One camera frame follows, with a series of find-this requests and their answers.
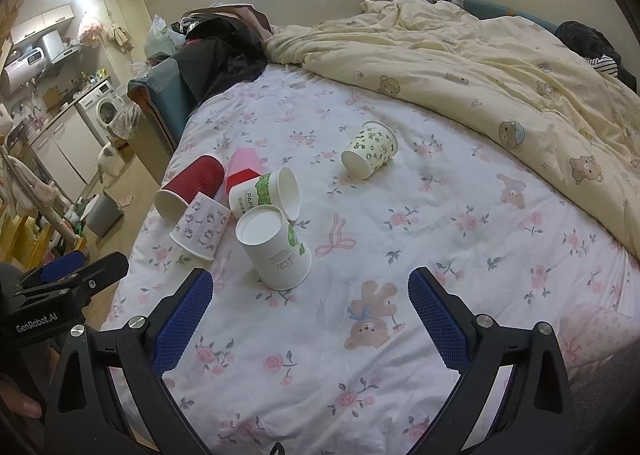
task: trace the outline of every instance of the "water heater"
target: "water heater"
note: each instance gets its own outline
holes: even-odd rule
[[[41,73],[46,64],[47,60],[40,47],[8,64],[0,74],[0,90],[4,98],[11,96],[21,85]]]

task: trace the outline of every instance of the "person's hand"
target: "person's hand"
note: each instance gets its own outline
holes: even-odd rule
[[[54,349],[50,348],[49,370],[52,376],[56,370],[59,359],[60,355]],[[4,401],[6,407],[15,415],[31,417],[33,419],[39,419],[42,415],[42,409],[38,403],[24,395],[20,390],[17,390],[17,388],[3,381],[0,381],[0,399]]]

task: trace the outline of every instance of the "yellow comforter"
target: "yellow comforter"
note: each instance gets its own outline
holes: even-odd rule
[[[489,136],[640,253],[640,98],[524,18],[448,2],[277,29],[271,61],[414,102]]]

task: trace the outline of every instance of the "red ripple cup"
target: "red ripple cup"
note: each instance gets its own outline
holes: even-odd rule
[[[202,155],[171,179],[154,195],[158,213],[172,226],[202,192],[213,198],[225,179],[225,168],[210,155]]]

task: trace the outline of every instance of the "green patterned paper cup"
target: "green patterned paper cup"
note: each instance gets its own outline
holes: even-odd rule
[[[249,210],[272,204],[284,213],[288,220],[300,215],[300,192],[293,172],[287,168],[236,184],[229,191],[229,206],[236,218]]]
[[[379,121],[368,120],[340,158],[350,175],[366,179],[397,152],[398,140],[393,131]]]
[[[311,270],[311,251],[276,206],[265,204],[244,214],[236,237],[262,282],[274,291],[293,289]]]

